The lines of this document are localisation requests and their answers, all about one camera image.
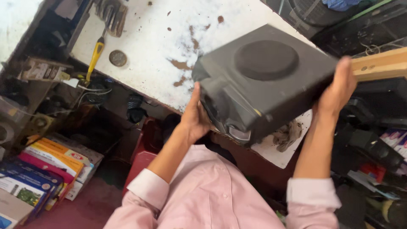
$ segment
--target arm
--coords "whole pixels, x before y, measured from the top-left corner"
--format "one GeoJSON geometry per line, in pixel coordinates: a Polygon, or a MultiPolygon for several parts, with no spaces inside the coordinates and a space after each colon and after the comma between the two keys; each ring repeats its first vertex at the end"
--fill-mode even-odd
{"type": "Polygon", "coordinates": [[[287,202],[290,229],[338,227],[334,210],[341,206],[330,179],[333,137],[339,112],[357,85],[351,60],[342,58],[332,84],[313,107],[313,119],[304,140],[294,176],[289,180],[287,202]]]}
{"type": "Polygon", "coordinates": [[[166,202],[169,183],[189,147],[204,136],[211,122],[195,83],[191,100],[167,143],[154,160],[129,183],[122,206],[114,211],[105,229],[156,228],[155,216],[166,202]]]}
{"type": "Polygon", "coordinates": [[[189,147],[212,127],[208,114],[200,102],[200,97],[200,85],[195,83],[191,100],[185,108],[181,122],[174,129],[158,156],[147,167],[167,183],[170,183],[189,147]]]}

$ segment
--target black speaker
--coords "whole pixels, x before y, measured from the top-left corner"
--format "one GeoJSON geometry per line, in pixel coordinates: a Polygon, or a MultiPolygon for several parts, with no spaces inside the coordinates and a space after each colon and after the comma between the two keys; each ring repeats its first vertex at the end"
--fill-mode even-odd
{"type": "Polygon", "coordinates": [[[218,130],[252,145],[311,108],[337,60],[264,25],[196,62],[201,102],[218,130]]]}

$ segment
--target person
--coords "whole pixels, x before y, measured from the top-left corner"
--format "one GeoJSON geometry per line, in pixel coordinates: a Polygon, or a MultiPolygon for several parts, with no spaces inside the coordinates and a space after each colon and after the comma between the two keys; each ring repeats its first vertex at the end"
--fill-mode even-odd
{"type": "MultiPolygon", "coordinates": [[[[344,57],[313,106],[311,126],[288,180],[289,229],[338,228],[333,212],[341,203],[330,179],[331,151],[339,112],[356,84],[351,60],[344,57]]],[[[181,122],[157,157],[129,183],[122,206],[105,229],[284,228],[235,165],[204,145],[193,145],[211,128],[199,100],[195,83],[181,122]]]]}

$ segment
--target pink shirt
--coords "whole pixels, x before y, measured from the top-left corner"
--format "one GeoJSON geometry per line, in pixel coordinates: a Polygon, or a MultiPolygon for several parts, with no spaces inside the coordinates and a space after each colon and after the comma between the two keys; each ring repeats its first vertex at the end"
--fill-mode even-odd
{"type": "MultiPolygon", "coordinates": [[[[144,169],[127,188],[105,229],[284,228],[237,167],[204,145],[191,146],[170,184],[144,169]]],[[[287,228],[338,228],[331,179],[290,179],[287,202],[287,228]]]]}

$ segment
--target hand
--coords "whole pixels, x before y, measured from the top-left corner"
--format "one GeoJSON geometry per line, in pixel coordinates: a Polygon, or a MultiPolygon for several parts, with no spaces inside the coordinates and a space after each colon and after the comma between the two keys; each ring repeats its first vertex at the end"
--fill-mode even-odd
{"type": "Polygon", "coordinates": [[[343,57],[336,65],[333,82],[322,93],[319,101],[313,107],[313,113],[319,117],[339,117],[339,112],[347,104],[350,96],[356,89],[357,80],[352,72],[352,61],[350,57],[343,57]]]}
{"type": "Polygon", "coordinates": [[[188,142],[195,143],[203,137],[212,127],[206,110],[200,101],[201,91],[199,82],[195,83],[191,100],[185,108],[179,126],[188,132],[188,142]]]}

